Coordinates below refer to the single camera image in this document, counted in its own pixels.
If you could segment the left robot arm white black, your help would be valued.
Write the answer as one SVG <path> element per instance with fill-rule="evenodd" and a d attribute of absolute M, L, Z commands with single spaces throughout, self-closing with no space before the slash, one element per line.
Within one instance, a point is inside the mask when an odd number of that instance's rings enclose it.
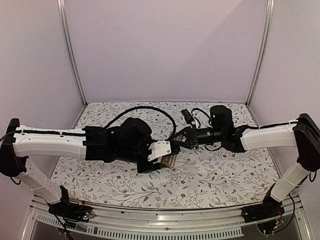
<path fill-rule="evenodd" d="M 30 156 L 72 157 L 105 163 L 119 160 L 136 164 L 139 173 L 149 173 L 164 167 L 161 158 L 180 152 L 173 140 L 154 140 L 151 133 L 144 121 L 132 117 L 119 126 L 68 130 L 31 128 L 13 118 L 0 139 L 0 172 L 27 184 L 46 201 L 50 214 L 86 222 L 94 217 L 93 209 L 84 201 L 70 202 L 68 190 L 53 183 Z"/>

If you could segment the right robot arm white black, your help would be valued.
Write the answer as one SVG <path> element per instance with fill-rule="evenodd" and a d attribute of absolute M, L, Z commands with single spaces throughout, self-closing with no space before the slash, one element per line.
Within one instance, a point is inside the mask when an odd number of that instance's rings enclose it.
<path fill-rule="evenodd" d="M 320 169 L 320 129 L 307 113 L 285 123 L 235 127 L 232 111 L 223 105 L 215 105 L 210 108 L 210 127 L 199 129 L 192 124 L 192 116 L 186 109 L 181 113 L 189 126 L 169 138 L 178 147 L 197 149 L 201 145 L 220 143 L 232 153 L 272 147 L 297 148 L 296 162 L 271 186 L 262 203 L 242 208 L 245 223 L 283 214 L 283 200 L 310 173 Z"/>

